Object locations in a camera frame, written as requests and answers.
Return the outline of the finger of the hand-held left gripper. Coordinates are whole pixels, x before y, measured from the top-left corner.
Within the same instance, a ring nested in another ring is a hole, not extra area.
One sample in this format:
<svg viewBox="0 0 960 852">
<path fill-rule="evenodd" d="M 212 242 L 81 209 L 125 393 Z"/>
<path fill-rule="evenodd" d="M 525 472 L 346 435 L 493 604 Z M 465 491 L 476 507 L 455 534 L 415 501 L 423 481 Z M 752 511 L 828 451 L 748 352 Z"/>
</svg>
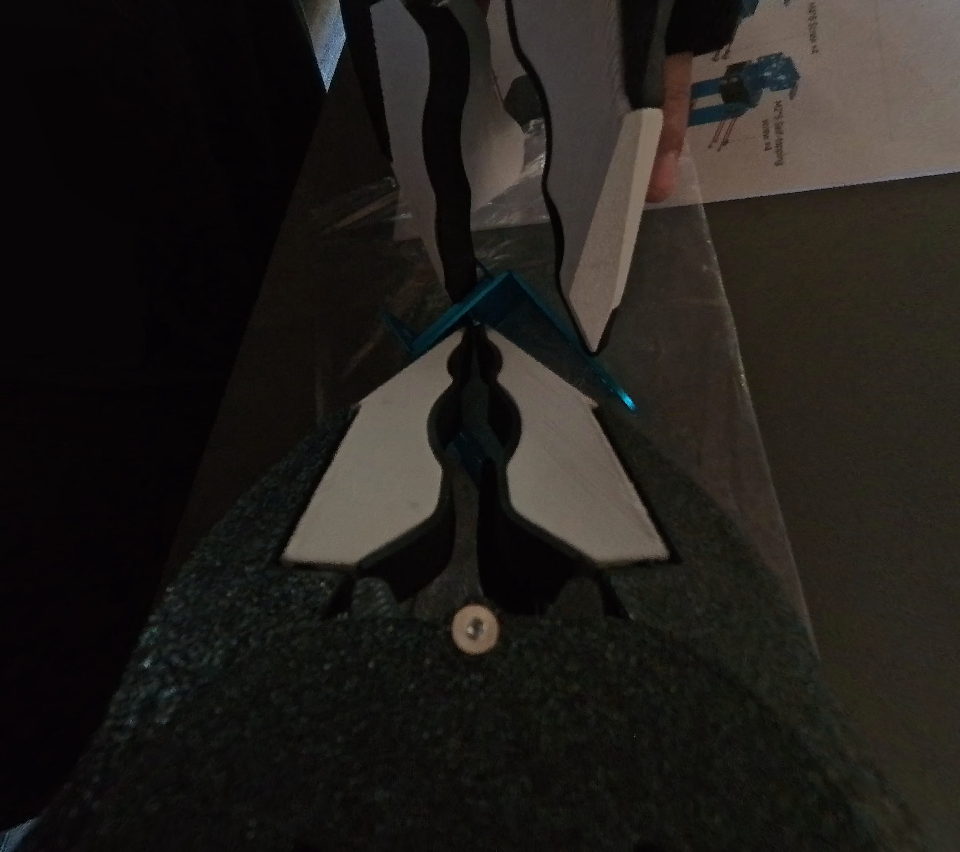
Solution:
<svg viewBox="0 0 960 852">
<path fill-rule="evenodd" d="M 625 293 L 663 110 L 629 102 L 620 0 L 509 0 L 509 11 L 546 113 L 559 290 L 596 354 Z"/>
<path fill-rule="evenodd" d="M 490 197 L 477 120 L 486 21 L 474 0 L 381 0 L 370 8 L 394 175 L 454 303 L 478 280 L 474 210 Z"/>
</svg>

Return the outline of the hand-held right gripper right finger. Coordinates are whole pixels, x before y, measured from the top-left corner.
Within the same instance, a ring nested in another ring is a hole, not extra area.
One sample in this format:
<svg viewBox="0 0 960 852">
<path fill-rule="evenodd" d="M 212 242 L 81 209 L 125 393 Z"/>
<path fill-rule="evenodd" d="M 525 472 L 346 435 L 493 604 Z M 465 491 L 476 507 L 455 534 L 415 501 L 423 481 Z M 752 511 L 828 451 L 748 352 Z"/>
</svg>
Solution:
<svg viewBox="0 0 960 852">
<path fill-rule="evenodd" d="M 671 558 L 598 404 L 493 329 L 474 335 L 498 451 L 481 480 L 481 583 L 502 608 L 551 608 L 585 581 L 615 608 L 608 573 Z"/>
</svg>

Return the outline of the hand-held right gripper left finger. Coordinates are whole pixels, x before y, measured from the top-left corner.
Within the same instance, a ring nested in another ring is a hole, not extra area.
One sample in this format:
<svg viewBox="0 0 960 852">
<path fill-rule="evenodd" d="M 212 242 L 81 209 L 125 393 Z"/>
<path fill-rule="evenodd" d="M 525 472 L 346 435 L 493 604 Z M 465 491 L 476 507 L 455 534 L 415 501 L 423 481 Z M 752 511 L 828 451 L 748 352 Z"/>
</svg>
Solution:
<svg viewBox="0 0 960 852">
<path fill-rule="evenodd" d="M 455 544 L 446 454 L 464 425 L 472 346 L 460 329 L 359 402 L 285 565 L 378 578 L 401 601 L 438 579 Z"/>
</svg>

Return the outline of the large clear plastic bag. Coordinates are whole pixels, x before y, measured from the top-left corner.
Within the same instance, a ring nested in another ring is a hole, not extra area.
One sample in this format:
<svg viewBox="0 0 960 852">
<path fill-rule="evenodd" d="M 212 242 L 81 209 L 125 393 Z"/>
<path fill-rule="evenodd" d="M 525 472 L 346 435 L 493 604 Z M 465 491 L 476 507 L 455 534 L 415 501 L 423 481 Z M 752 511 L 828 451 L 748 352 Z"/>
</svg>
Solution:
<svg viewBox="0 0 960 852">
<path fill-rule="evenodd" d="M 474 235 L 481 265 L 510 272 L 481 318 L 551 366 L 603 408 L 636 404 L 631 416 L 654 446 L 690 476 L 746 534 L 812 633 L 786 524 L 763 448 L 738 333 L 702 206 L 647 212 L 637 259 L 603 353 L 584 357 L 559 329 L 568 324 L 552 280 L 553 235 L 533 190 L 517 187 L 498 214 L 505 224 Z M 450 307 L 412 218 L 390 178 L 310 211 L 318 278 L 317 421 L 372 392 L 410 360 L 405 338 Z"/>
</svg>

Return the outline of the blue metal U bracket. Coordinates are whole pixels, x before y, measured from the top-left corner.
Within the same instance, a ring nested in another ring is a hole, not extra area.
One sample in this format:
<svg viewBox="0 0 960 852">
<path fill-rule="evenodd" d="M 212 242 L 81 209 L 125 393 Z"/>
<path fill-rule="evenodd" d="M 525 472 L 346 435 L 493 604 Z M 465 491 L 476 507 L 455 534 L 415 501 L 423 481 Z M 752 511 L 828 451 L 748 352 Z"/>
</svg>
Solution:
<svg viewBox="0 0 960 852">
<path fill-rule="evenodd" d="M 630 396 L 604 366 L 585 351 L 570 328 L 560 321 L 532 288 L 514 272 L 505 272 L 494 278 L 483 278 L 479 286 L 464 301 L 453 305 L 419 335 L 411 334 L 407 327 L 387 316 L 390 328 L 400 335 L 403 344 L 415 359 L 425 355 L 435 345 L 460 329 L 470 333 L 473 359 L 462 390 L 463 426 L 461 433 L 453 442 L 462 449 L 462 461 L 472 473 L 478 473 L 483 460 L 494 454 L 492 445 L 494 435 L 487 421 L 487 390 L 478 371 L 474 335 L 484 328 L 498 331 L 501 322 L 523 302 L 531 303 L 558 330 L 567 353 L 577 356 L 586 364 L 601 386 L 613 398 L 620 401 L 631 413 L 637 409 Z"/>
</svg>

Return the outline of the person's left hand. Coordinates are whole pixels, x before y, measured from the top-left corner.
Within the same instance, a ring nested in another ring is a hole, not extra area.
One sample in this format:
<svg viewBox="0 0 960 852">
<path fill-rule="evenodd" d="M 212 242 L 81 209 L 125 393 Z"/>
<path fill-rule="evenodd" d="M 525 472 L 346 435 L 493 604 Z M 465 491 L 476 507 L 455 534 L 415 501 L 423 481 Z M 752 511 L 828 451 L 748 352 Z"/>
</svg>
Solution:
<svg viewBox="0 0 960 852">
<path fill-rule="evenodd" d="M 662 135 L 647 190 L 648 202 L 666 200 L 676 186 L 681 151 L 688 130 L 693 58 L 690 51 L 683 51 L 668 55 L 664 61 Z"/>
</svg>

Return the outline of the white instruction sheet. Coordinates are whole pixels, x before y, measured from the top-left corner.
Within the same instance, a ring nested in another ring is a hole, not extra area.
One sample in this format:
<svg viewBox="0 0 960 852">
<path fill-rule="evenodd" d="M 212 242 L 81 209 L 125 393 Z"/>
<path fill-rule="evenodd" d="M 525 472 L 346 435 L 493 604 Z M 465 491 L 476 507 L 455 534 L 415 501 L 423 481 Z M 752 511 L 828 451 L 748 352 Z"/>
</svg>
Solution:
<svg viewBox="0 0 960 852">
<path fill-rule="evenodd" d="M 711 200 L 956 172 L 958 0 L 740 0 L 694 55 L 689 130 Z"/>
</svg>

